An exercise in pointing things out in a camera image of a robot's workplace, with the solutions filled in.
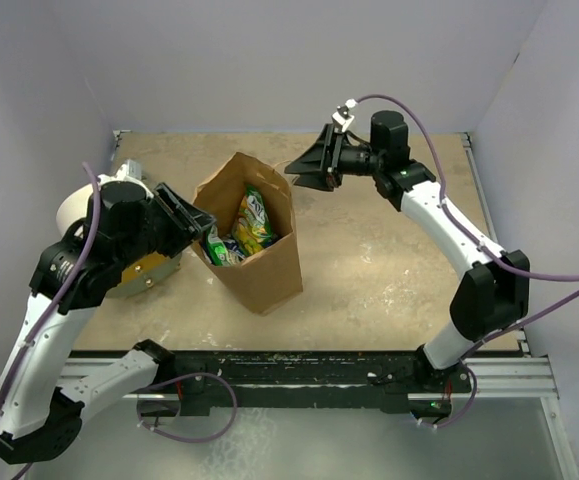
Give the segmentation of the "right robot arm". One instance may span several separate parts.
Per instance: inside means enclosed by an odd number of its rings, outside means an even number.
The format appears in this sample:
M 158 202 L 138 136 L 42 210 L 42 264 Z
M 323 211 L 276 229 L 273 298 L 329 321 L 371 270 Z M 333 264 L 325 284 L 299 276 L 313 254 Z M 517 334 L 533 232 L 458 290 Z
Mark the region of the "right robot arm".
M 408 126 L 396 111 L 375 113 L 369 140 L 356 145 L 340 126 L 329 123 L 284 171 L 295 176 L 298 186 L 328 192 L 346 175 L 371 177 L 377 192 L 421 227 L 447 258 L 459 280 L 450 320 L 418 348 L 413 367 L 415 383 L 436 391 L 479 342 L 526 316 L 530 263 L 523 252 L 508 252 L 488 238 L 441 196 L 432 172 L 411 159 L 408 140 Z

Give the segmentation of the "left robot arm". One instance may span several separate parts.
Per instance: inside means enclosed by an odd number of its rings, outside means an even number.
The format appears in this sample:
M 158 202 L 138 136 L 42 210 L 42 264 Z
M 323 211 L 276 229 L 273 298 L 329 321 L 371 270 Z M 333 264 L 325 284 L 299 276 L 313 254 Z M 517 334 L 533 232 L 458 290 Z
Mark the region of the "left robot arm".
M 0 377 L 1 460 L 53 460 L 87 421 L 124 395 L 171 387 L 175 357 L 152 340 L 80 381 L 58 380 L 75 340 L 123 272 L 152 253 L 178 256 L 215 223 L 164 183 L 94 186 L 85 217 L 42 252 L 32 275 L 23 325 Z

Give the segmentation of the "green Fox's candy bag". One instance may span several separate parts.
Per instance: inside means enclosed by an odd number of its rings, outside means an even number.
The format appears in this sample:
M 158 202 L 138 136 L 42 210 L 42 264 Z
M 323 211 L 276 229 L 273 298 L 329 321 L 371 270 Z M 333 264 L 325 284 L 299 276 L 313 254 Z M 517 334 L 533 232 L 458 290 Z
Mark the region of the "green Fox's candy bag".
M 270 247 L 278 239 L 263 197 L 252 185 L 245 186 L 245 194 L 232 227 L 232 236 L 247 257 Z

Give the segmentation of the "brown paper bag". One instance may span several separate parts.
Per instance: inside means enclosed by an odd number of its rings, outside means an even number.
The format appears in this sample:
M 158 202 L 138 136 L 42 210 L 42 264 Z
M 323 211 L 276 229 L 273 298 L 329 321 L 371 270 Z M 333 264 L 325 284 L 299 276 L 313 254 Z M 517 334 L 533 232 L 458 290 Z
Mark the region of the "brown paper bag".
M 278 240 L 235 266 L 212 264 L 199 244 L 193 250 L 244 307 L 265 315 L 303 291 L 289 183 L 273 167 L 237 152 L 196 187 L 193 204 L 216 218 L 219 234 L 228 234 L 248 185 L 261 193 Z

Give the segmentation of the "green white chips bag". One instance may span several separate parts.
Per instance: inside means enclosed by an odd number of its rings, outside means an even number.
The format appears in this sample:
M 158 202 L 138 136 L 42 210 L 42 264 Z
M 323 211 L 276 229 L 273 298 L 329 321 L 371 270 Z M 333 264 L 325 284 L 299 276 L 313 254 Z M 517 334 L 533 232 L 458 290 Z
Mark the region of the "green white chips bag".
M 239 244 L 231 237 L 220 239 L 214 247 L 219 266 L 237 265 L 247 258 Z

